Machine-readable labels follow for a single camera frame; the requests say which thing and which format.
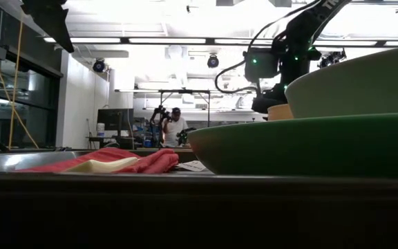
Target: red cloth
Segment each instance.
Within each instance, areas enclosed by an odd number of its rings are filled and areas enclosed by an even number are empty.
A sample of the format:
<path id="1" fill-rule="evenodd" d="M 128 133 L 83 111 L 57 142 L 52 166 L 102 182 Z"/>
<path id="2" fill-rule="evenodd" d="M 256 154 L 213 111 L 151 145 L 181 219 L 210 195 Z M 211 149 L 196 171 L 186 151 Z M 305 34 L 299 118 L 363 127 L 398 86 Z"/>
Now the red cloth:
<path id="1" fill-rule="evenodd" d="M 20 171 L 61 172 L 70 167 L 84 163 L 90 159 L 107 163 L 130 157 L 136 157 L 140 160 L 136 164 L 125 167 L 124 169 L 118 170 L 114 173 L 160 174 L 169 171 L 174 165 L 177 165 L 179 161 L 179 156 L 172 149 L 161 149 L 150 156 L 140 157 L 123 149 L 103 148 L 72 160 L 33 167 L 30 169 L 23 169 Z"/>

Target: black cable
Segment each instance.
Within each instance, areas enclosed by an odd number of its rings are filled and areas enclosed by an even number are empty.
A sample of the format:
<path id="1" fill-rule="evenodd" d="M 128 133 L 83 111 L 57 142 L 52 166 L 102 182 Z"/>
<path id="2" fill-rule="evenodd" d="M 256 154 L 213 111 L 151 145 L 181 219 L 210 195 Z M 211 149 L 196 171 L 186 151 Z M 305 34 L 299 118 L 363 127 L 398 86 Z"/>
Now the black cable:
<path id="1" fill-rule="evenodd" d="M 310 4 L 307 4 L 307 5 L 305 5 L 305 6 L 302 6 L 302 7 L 300 7 L 300 8 L 297 8 L 296 10 L 293 10 L 293 11 L 287 13 L 287 14 L 284 15 L 283 17 L 277 19 L 276 21 L 270 22 L 269 24 L 263 26 L 263 28 L 261 28 L 261 30 L 259 30 L 259 32 L 258 32 L 258 33 L 253 37 L 253 39 L 250 41 L 250 43 L 249 43 L 249 45 L 248 45 L 247 51 L 249 52 L 250 48 L 253 46 L 254 42 L 255 42 L 256 39 L 257 39 L 257 37 L 258 37 L 260 34 L 262 34 L 262 32 L 263 32 L 265 29 L 269 28 L 271 25 L 275 24 L 276 22 L 278 22 L 278 21 L 280 21 L 280 20 L 282 20 L 282 19 L 284 19 L 284 18 L 287 18 L 287 17 L 289 17 L 289 16 L 291 16 L 291 15 L 294 15 L 294 14 L 296 14 L 297 12 L 300 12 L 300 11 L 302 11 L 302 10 L 306 10 L 306 9 L 308 9 L 308 8 L 311 8 L 311 7 L 315 6 L 316 4 L 318 4 L 318 3 L 320 3 L 320 2 L 321 2 L 321 0 L 313 1 L 313 2 L 310 3 Z M 277 36 L 274 38 L 274 41 L 276 40 L 276 38 L 281 39 L 282 37 L 284 37 L 285 34 L 286 34 L 285 31 L 283 31 L 282 33 L 280 33 L 279 35 L 277 35 Z M 258 88 L 254 87 L 254 86 L 247 86 L 247 87 L 244 87 L 244 88 L 241 88 L 241 89 L 236 89 L 236 90 L 234 90 L 234 91 L 225 91 L 225 90 L 222 90 L 222 89 L 219 88 L 219 85 L 218 85 L 218 78 L 219 78 L 222 74 L 224 74 L 224 73 L 226 73 L 226 72 L 228 72 L 228 71 L 230 71 L 230 70 L 233 70 L 233 69 L 235 69 L 235 68 L 237 68 L 237 67 L 239 67 L 239 66 L 242 66 L 244 63 L 245 63 L 245 58 L 244 58 L 243 61 L 237 63 L 236 65 L 230 66 L 229 68 L 226 68 L 226 69 L 222 70 L 222 72 L 220 72 L 219 74 L 217 74 L 216 78 L 214 78 L 214 84 L 215 84 L 216 89 L 218 89 L 221 93 L 227 93 L 227 94 L 233 94 L 233 93 L 237 93 L 237 92 L 245 91 L 245 90 L 255 90 L 255 92 L 260 92 L 260 88 L 258 89 Z"/>

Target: person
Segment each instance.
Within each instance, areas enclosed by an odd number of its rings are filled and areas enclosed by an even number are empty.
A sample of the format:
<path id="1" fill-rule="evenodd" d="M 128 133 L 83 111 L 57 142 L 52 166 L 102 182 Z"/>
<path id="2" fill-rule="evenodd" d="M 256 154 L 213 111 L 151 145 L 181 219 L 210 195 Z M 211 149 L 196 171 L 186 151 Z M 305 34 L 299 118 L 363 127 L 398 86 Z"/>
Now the person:
<path id="1" fill-rule="evenodd" d="M 173 108 L 171 112 L 171 121 L 168 121 L 167 119 L 164 120 L 164 146 L 179 146 L 178 137 L 176 137 L 176 135 L 184 129 L 188 129 L 187 121 L 180 116 L 180 109 L 178 107 Z"/>

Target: computer monitor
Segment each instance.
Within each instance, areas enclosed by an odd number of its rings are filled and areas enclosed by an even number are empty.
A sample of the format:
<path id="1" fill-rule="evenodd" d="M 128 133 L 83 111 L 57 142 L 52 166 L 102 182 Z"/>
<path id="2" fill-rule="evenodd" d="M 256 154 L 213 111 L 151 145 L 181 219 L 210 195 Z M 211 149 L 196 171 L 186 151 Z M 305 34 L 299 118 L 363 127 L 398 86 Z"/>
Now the computer monitor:
<path id="1" fill-rule="evenodd" d="M 130 126 L 133 126 L 132 109 L 99 109 L 97 111 L 97 122 L 105 124 L 106 131 L 117 131 L 119 113 L 122 114 L 121 130 L 129 130 L 129 120 Z"/>

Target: white shirt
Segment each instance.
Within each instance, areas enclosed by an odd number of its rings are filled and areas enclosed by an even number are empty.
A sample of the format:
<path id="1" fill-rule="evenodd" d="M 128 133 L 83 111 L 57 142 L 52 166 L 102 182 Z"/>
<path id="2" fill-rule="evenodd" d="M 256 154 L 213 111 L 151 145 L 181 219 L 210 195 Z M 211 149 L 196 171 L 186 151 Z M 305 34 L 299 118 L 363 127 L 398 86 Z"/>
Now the white shirt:
<path id="1" fill-rule="evenodd" d="M 179 146 L 178 137 L 176 134 L 180 133 L 183 129 L 188 129 L 187 121 L 183 117 L 179 117 L 176 122 L 172 120 L 167 124 L 167 133 L 164 133 L 164 145 L 170 147 Z"/>

